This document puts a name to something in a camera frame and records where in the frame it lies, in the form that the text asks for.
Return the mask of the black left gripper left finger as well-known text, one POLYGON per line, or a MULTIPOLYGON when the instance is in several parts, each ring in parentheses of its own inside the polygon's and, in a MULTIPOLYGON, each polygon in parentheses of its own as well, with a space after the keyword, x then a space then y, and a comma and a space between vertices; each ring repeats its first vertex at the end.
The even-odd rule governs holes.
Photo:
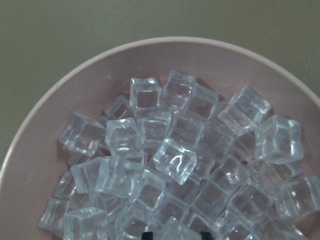
POLYGON ((141 234, 141 240, 153 240, 154 233, 152 231, 143 232, 141 234))

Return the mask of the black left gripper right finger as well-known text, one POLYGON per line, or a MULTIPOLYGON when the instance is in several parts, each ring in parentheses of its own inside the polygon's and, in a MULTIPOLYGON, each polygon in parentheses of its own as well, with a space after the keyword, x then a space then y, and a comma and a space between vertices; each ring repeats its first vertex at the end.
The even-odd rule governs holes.
POLYGON ((212 235, 210 232, 202 231, 200 234, 202 240, 212 240, 212 235))

